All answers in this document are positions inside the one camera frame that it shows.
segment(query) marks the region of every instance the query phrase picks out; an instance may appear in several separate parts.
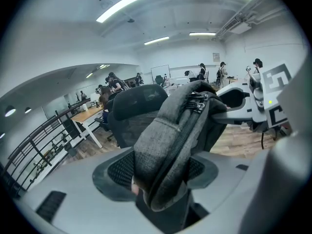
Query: gray backpack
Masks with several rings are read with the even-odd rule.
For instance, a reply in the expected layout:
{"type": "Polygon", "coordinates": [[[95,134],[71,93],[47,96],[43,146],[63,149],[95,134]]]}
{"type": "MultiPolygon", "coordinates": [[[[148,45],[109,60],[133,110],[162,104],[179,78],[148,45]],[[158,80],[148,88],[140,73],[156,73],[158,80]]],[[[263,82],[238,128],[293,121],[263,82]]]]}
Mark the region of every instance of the gray backpack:
{"type": "Polygon", "coordinates": [[[164,101],[134,145],[134,182],[150,209],[162,211],[186,194],[190,156],[210,151],[226,127],[210,116],[226,110],[214,89],[201,80],[180,87],[164,101]]]}

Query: backpack zipper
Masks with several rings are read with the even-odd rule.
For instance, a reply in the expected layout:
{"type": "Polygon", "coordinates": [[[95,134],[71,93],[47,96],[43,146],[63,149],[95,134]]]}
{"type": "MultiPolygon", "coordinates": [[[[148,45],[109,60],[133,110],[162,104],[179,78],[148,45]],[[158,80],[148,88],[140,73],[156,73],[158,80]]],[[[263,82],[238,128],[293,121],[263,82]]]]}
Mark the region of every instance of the backpack zipper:
{"type": "Polygon", "coordinates": [[[169,170],[175,163],[177,157],[179,156],[187,138],[195,127],[201,112],[207,105],[208,95],[207,94],[192,94],[189,95],[188,100],[198,99],[199,102],[188,101],[185,105],[185,108],[193,109],[192,114],[190,115],[188,121],[184,125],[183,129],[175,139],[171,151],[166,156],[163,161],[154,181],[150,188],[150,191],[147,196],[147,205],[151,207],[152,199],[154,198],[155,193],[157,192],[160,184],[164,180],[165,176],[168,174],[169,170]]]}

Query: ceiling light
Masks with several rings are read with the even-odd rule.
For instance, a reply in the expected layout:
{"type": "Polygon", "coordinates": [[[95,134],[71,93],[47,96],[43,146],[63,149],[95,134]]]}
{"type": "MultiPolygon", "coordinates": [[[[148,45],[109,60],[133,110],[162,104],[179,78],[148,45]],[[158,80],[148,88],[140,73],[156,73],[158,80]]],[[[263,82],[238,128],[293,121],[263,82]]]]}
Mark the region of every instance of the ceiling light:
{"type": "Polygon", "coordinates": [[[148,41],[148,42],[146,42],[144,44],[148,45],[148,44],[151,44],[151,43],[154,43],[154,42],[163,41],[163,40],[167,40],[167,39],[169,39],[169,37],[163,37],[163,38],[159,38],[159,39],[156,39],[156,40],[153,40],[153,41],[148,41]]]}
{"type": "Polygon", "coordinates": [[[13,106],[8,106],[5,109],[5,115],[4,116],[8,117],[8,116],[12,115],[15,111],[16,111],[16,109],[13,106]]]}
{"type": "Polygon", "coordinates": [[[30,107],[26,107],[25,113],[29,113],[30,111],[31,111],[31,108],[30,107]]]}
{"type": "Polygon", "coordinates": [[[215,33],[209,33],[209,32],[194,32],[194,33],[190,33],[190,36],[215,36],[215,33]]]}
{"type": "Polygon", "coordinates": [[[102,68],[107,68],[109,66],[110,66],[109,64],[108,65],[101,65],[99,68],[102,69],[102,68]]]}
{"type": "Polygon", "coordinates": [[[112,14],[116,13],[118,10],[121,10],[123,7],[129,5],[132,2],[135,2],[136,0],[121,0],[120,2],[113,5],[113,7],[109,8],[107,11],[105,11],[98,19],[98,22],[104,22],[106,19],[108,19],[112,14]]]}

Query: wooden floor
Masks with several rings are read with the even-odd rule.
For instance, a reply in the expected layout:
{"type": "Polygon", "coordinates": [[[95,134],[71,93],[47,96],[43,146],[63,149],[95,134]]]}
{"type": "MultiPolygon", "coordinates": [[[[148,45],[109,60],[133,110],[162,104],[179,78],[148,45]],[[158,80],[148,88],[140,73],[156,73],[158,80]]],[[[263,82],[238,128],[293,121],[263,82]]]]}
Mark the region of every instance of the wooden floor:
{"type": "MultiPolygon", "coordinates": [[[[110,142],[107,140],[110,134],[110,132],[105,132],[102,128],[98,128],[94,132],[94,135],[103,146],[101,149],[89,136],[87,140],[76,147],[77,154],[74,157],[68,155],[60,165],[119,149],[114,138],[110,142]]],[[[265,149],[275,145],[275,141],[271,135],[265,134],[263,142],[265,149]]],[[[261,133],[251,132],[247,125],[228,125],[211,149],[212,153],[246,158],[253,158],[256,153],[261,151],[261,133]]]]}

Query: black railing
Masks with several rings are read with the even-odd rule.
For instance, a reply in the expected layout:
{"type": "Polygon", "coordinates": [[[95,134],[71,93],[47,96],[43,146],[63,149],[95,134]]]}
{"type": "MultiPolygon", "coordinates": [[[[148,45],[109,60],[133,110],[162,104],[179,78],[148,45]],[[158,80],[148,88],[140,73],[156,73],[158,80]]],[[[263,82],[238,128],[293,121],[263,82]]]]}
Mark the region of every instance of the black railing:
{"type": "Polygon", "coordinates": [[[0,175],[2,179],[6,178],[5,187],[8,189],[11,196],[18,196],[20,190],[27,191],[32,183],[34,183],[38,176],[42,173],[44,168],[52,166],[51,161],[63,150],[63,148],[70,148],[70,141],[76,136],[80,136],[77,128],[71,123],[71,120],[69,120],[69,118],[73,115],[71,114],[69,117],[68,113],[88,101],[90,101],[90,99],[77,103],[75,106],[64,111],[63,113],[50,118],[34,130],[13,151],[13,153],[9,156],[8,163],[3,169],[1,169],[0,175]],[[65,124],[61,121],[61,117],[63,116],[66,116],[69,120],[69,124],[67,126],[65,126],[65,124]],[[48,140],[46,143],[43,142],[52,132],[56,131],[59,131],[56,136],[48,140]],[[60,141],[54,143],[56,138],[59,136],[61,136],[60,141]],[[52,145],[52,148],[47,152],[44,152],[45,148],[47,148],[49,144],[52,145]],[[39,161],[33,163],[34,167],[28,171],[28,174],[25,173],[27,167],[37,156],[39,156],[39,161]],[[34,178],[32,178],[32,176],[31,179],[29,179],[29,183],[25,184],[29,176],[34,171],[36,172],[34,178]]]}

